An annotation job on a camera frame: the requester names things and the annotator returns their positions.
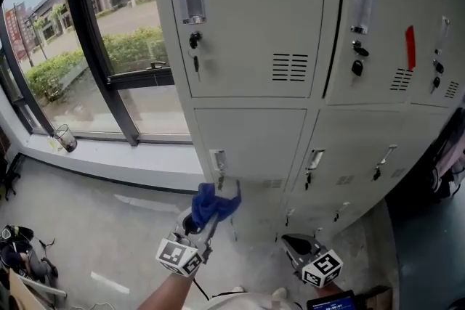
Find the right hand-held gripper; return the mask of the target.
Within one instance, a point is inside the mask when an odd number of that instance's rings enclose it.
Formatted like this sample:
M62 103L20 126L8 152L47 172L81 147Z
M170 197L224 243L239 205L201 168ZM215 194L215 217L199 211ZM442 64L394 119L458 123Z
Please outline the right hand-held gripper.
M334 250L321 245L315 236L307 235L305 242L299 234L283 234L281 240L294 274L302 282L323 288L340 275L343 261Z

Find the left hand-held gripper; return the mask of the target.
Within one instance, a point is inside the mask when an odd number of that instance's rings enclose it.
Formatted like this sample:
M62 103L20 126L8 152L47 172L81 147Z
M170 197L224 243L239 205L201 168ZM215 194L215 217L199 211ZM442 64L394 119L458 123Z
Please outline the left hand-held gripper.
M201 264L205 264L212 252L211 239L219 223L215 213L203 228L198 227L192 210L184 210L167 238L163 238L156 260L166 269L183 277L192 277Z

